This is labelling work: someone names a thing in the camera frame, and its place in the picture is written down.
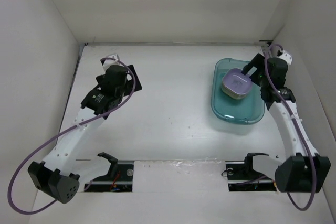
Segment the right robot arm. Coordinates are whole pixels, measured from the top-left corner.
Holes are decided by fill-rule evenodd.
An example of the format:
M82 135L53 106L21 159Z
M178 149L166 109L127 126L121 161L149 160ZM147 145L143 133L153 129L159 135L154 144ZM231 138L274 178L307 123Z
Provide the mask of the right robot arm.
M265 153L249 153L243 173L254 179L262 174L276 182L282 193L318 193L327 177L331 163L321 156L309 141L299 118L294 93L285 86L290 57L253 57L242 73L252 68L251 81L261 90L261 98L275 120L285 147L285 160Z

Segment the purple plate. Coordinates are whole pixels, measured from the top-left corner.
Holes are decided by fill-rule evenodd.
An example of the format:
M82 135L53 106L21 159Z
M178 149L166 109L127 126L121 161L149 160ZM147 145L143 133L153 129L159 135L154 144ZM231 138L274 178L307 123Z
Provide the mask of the purple plate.
M221 90L235 100L241 100L252 90L253 83L248 74L242 74L239 68L231 68L224 74Z

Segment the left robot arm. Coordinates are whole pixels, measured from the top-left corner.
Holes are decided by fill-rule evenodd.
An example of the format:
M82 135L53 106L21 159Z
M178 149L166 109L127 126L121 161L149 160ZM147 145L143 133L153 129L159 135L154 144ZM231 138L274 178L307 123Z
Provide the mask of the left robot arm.
M98 84L81 102L74 129L61 136L40 163L32 162L28 167L35 187L62 204L71 201L95 178L112 180L118 174L118 160L105 152L82 165L77 165L76 159L94 131L119 108L123 98L142 90L133 65L110 65L96 81Z

